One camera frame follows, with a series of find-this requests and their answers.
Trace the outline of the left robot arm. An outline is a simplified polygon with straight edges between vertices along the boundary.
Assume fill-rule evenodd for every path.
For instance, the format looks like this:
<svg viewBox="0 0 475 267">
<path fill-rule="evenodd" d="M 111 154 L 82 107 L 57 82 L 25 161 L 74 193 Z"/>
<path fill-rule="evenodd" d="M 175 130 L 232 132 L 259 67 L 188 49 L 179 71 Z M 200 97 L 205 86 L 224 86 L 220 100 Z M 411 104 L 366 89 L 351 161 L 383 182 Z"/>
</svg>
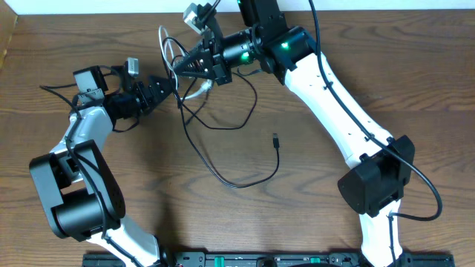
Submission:
<svg viewBox="0 0 475 267">
<path fill-rule="evenodd" d="M 29 170 L 52 232 L 103 247 L 125 266 L 175 266 L 173 254 L 126 214 L 125 200 L 102 149 L 119 119 L 150 114 L 176 88 L 173 79 L 136 80 L 137 63 L 110 67 L 119 88 L 108 92 L 102 66 L 74 72 L 79 92 L 62 140 L 30 161 Z"/>
</svg>

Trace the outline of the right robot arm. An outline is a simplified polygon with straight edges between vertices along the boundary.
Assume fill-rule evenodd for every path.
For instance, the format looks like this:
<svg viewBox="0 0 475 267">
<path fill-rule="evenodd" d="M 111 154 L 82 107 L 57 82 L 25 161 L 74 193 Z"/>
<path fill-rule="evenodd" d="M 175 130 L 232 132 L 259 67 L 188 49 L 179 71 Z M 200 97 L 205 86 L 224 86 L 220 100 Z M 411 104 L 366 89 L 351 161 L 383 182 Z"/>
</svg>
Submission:
<svg viewBox="0 0 475 267">
<path fill-rule="evenodd" d="M 203 38 L 174 66 L 180 76 L 232 81 L 232 69 L 259 62 L 312 111 L 338 146 L 349 171 L 338 181 L 358 215 L 361 252 L 372 266 L 395 266 L 401 255 L 395 213 L 410 177 L 414 146 L 394 139 L 335 77 L 319 38 L 290 27 L 276 1 L 240 1 L 245 28 L 224 36 L 214 4 L 190 4 L 184 22 Z"/>
</svg>

